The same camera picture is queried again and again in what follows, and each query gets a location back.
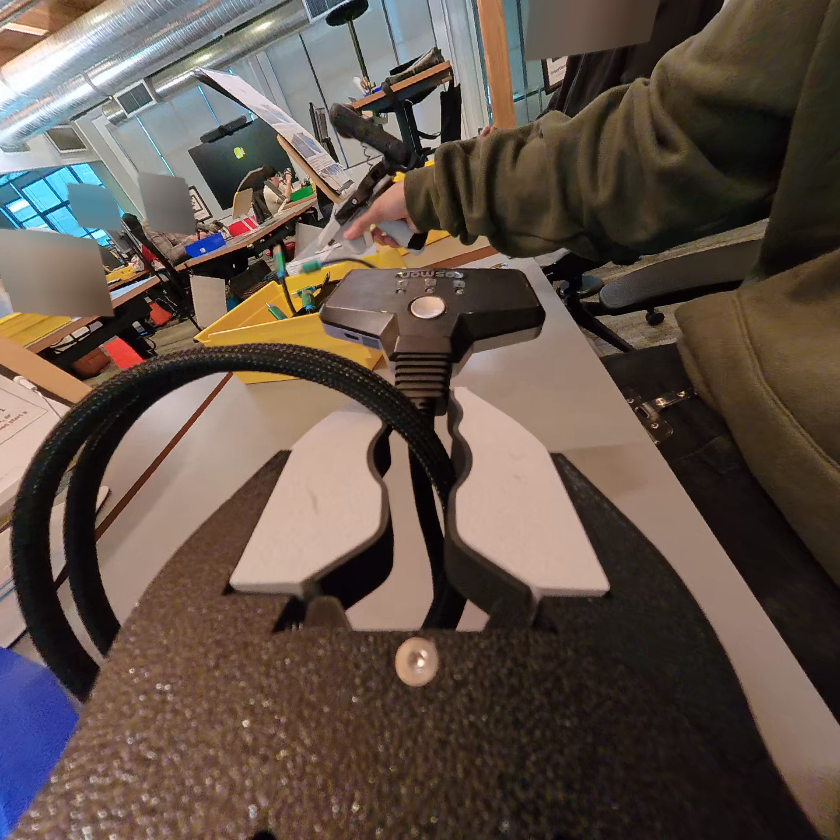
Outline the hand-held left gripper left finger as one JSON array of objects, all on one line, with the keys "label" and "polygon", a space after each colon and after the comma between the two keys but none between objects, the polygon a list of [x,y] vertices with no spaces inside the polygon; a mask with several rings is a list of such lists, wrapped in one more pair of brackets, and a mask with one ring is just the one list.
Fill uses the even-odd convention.
[{"label": "hand-held left gripper left finger", "polygon": [[391,572],[384,422],[337,410],[292,447],[229,584],[236,592],[362,599]]}]

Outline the yellow plastic bin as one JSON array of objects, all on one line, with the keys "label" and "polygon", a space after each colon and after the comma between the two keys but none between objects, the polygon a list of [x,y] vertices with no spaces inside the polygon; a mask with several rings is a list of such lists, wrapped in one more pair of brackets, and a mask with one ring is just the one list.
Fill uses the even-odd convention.
[{"label": "yellow plastic bin", "polygon": [[270,306],[277,307],[285,314],[290,313],[281,285],[275,281],[267,283],[236,308],[199,332],[196,340],[207,348],[251,343],[291,343],[329,351],[358,362],[368,370],[373,370],[383,363],[384,356],[381,351],[328,335],[318,314],[302,314],[278,320],[271,314]]}]

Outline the black HDMI switch box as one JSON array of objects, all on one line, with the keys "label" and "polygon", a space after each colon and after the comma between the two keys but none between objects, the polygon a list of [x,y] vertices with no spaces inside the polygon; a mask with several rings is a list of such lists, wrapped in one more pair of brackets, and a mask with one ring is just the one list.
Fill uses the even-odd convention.
[{"label": "black HDMI switch box", "polygon": [[518,269],[355,269],[318,313],[337,340],[381,351],[396,389],[427,418],[447,411],[474,352],[537,338],[545,312]]}]

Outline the black standing desk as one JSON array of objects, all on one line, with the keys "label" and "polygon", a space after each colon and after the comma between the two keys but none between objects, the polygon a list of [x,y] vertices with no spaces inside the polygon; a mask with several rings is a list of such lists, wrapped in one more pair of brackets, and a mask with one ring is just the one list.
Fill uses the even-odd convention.
[{"label": "black standing desk", "polygon": [[369,113],[375,117],[394,114],[402,140],[425,159],[433,149],[424,145],[424,141],[438,140],[440,132],[419,130],[413,109],[438,88],[444,88],[445,92],[453,90],[455,75],[441,49],[433,47],[392,70],[373,93],[353,102],[351,108],[359,114]]}]

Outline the grey desk with wood edge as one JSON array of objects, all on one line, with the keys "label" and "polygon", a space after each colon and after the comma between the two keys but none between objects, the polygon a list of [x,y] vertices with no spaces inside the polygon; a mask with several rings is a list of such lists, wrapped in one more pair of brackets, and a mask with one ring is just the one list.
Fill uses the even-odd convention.
[{"label": "grey desk with wood edge", "polygon": [[[133,425],[115,451],[104,474],[108,495],[102,501],[97,525],[105,525],[109,515],[116,513],[145,471],[172,445],[175,437],[198,412],[214,389],[224,381],[224,374],[212,374],[169,394],[147,409]],[[14,648],[25,635],[25,620],[18,608],[11,569],[11,527],[2,529],[2,601],[1,645]]]}]

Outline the person's right hand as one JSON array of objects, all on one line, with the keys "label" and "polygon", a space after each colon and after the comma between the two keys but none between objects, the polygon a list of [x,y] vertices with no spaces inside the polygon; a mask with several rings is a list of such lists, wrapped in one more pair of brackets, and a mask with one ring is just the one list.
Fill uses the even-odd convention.
[{"label": "person's right hand", "polygon": [[388,187],[352,224],[343,232],[343,238],[352,241],[371,234],[373,240],[385,246],[404,248],[397,239],[390,236],[383,224],[403,224],[409,230],[408,237],[418,234],[406,208],[405,181],[395,182]]}]

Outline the tilted poster board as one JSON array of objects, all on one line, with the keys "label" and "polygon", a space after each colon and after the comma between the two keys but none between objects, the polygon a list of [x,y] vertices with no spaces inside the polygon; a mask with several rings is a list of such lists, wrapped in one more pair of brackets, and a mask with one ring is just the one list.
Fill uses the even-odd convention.
[{"label": "tilted poster board", "polygon": [[207,68],[197,68],[192,73],[198,81],[238,102],[267,123],[276,132],[278,142],[292,163],[331,202],[340,203],[345,189],[354,186],[347,171],[310,131],[242,78]]}]

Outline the metal clasp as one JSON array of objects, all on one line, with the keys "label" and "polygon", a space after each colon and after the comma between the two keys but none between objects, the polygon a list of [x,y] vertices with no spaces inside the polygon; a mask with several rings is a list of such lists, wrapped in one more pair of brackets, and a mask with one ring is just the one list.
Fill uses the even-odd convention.
[{"label": "metal clasp", "polygon": [[621,394],[656,446],[662,445],[674,433],[672,426],[664,419],[665,410],[697,396],[694,388],[667,392],[647,401],[643,400],[632,388],[621,389]]}]

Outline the person's dark pants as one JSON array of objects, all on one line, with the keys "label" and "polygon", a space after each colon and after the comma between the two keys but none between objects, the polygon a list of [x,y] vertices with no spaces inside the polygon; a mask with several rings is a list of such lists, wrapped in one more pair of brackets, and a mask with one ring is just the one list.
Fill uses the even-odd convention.
[{"label": "person's dark pants", "polygon": [[837,584],[760,487],[719,415],[693,394],[664,418],[672,433],[659,451],[838,719]]}]

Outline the person's olive hoodie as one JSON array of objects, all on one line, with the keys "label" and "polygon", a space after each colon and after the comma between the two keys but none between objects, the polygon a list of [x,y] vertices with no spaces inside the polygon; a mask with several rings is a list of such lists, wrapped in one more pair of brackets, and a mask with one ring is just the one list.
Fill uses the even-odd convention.
[{"label": "person's olive hoodie", "polygon": [[679,354],[747,467],[839,580],[839,253],[681,305]]}]

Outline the printed instruction sheet board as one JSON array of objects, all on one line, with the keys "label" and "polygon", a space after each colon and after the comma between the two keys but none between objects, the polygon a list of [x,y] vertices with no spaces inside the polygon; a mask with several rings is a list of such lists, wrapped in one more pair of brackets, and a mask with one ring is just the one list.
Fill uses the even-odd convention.
[{"label": "printed instruction sheet board", "polygon": [[1,529],[11,519],[29,463],[69,406],[23,377],[1,376]]}]

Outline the blue plastic bin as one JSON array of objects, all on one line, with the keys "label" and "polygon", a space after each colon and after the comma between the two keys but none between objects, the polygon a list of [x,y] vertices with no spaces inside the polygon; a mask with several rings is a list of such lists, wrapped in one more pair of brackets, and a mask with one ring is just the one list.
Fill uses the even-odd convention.
[{"label": "blue plastic bin", "polygon": [[1,838],[56,767],[78,713],[47,668],[1,649]]}]

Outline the black wall screen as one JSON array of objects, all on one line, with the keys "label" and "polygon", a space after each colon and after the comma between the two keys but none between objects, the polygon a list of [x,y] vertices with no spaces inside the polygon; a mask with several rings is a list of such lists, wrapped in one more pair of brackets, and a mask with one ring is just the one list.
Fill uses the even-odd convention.
[{"label": "black wall screen", "polygon": [[292,168],[277,132],[262,119],[239,118],[201,139],[188,153],[222,210],[232,207],[238,185],[249,172],[266,165],[279,172]]}]

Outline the wooden post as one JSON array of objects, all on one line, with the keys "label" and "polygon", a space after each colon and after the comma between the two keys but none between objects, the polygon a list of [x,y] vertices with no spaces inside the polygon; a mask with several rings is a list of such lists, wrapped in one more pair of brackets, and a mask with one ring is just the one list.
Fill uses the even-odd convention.
[{"label": "wooden post", "polygon": [[502,1],[476,2],[484,51],[490,109],[495,126],[517,126],[508,50],[508,33]]}]

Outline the silver ventilation duct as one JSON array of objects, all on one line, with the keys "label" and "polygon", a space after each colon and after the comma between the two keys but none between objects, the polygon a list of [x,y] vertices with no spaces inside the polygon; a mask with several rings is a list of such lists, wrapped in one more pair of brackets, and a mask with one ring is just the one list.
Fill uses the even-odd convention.
[{"label": "silver ventilation duct", "polygon": [[2,151],[67,123],[229,31],[279,11],[291,31],[303,2],[104,2],[2,66]]}]

